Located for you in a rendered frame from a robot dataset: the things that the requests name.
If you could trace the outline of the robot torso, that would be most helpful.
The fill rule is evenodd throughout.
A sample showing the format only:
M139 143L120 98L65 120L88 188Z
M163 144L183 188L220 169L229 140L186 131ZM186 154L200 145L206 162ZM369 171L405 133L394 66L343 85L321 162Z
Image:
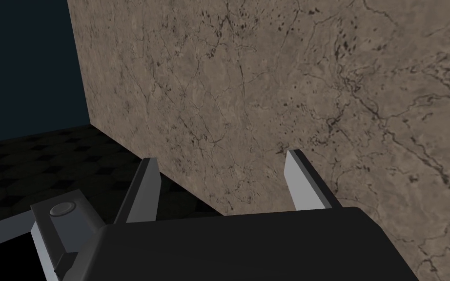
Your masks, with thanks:
M46 281L62 281L85 244L102 226L93 206L73 190L0 221L0 244L31 234Z

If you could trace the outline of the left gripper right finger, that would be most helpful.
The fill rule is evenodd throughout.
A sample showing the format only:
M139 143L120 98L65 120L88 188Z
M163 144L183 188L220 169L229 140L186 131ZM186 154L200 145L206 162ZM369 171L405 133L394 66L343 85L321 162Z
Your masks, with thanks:
M297 211L342 207L302 150L287 151L284 177Z

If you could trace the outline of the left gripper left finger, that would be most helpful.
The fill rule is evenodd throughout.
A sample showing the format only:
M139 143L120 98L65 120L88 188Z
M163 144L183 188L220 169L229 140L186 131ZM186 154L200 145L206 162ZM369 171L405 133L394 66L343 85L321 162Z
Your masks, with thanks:
M142 159L114 223L155 221L160 191L161 175L157 159Z

